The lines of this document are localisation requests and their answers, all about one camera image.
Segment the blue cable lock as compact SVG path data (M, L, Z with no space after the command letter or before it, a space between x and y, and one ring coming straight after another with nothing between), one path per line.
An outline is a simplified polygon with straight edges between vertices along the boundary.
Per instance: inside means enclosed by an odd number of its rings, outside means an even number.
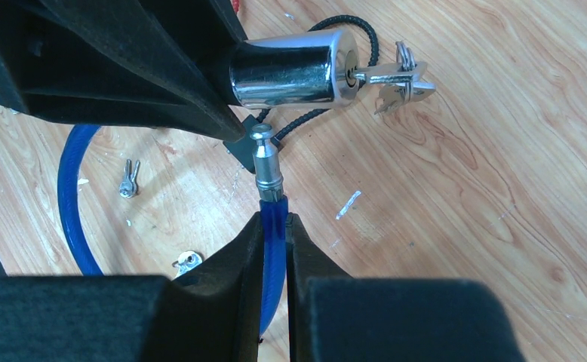
M257 124L260 133L248 137L250 168L256 175L260 195L260 216L264 228L263 284L260 330L271 323L279 304L285 277L285 217L288 202L283 191L283 177L278 160L276 131L265 122ZM67 244L81 273L100 276L98 266L85 238L78 211L78 176L82 159L98 128L77 125L70 132L57 177L58 206Z

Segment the red lock keys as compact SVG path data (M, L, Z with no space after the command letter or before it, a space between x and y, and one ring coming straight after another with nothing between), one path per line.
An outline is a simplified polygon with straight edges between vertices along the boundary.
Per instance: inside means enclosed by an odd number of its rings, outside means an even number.
M178 279L179 277L186 274L187 272L190 272L202 263L203 258L199 253L193 250L187 250L182 252L178 256L177 260L172 262L172 266L177 270L175 278Z

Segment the black cable lock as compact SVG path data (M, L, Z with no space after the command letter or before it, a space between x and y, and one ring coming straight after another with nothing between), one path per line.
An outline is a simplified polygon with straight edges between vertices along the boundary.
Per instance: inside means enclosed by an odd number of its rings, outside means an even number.
M380 56L376 30L366 20L344 14L303 34L243 41L225 50L210 69L211 81L228 104L259 110L241 123L246 131L263 123L274 108L305 110L277 132L279 144L300 125L355 99L363 83L354 76L359 52L351 26L368 37L367 64L375 66Z

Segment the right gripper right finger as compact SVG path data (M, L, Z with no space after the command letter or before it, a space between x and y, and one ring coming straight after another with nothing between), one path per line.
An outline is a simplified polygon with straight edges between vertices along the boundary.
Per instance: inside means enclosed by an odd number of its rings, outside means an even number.
M293 361L522 361L506 311L465 278L355 278L287 217Z

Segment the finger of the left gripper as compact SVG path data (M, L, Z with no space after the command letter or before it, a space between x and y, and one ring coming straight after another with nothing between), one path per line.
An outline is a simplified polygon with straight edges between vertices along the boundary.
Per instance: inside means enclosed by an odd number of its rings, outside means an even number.
M245 130L144 1L0 1L0 105L59 124Z
M222 100L235 100L230 80L232 54L247 35L230 1L144 1Z

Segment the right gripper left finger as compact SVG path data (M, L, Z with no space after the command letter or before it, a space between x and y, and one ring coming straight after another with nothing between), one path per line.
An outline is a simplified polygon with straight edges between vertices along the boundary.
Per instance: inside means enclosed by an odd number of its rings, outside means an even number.
M0 278L0 361L255 361L263 227L178 279Z

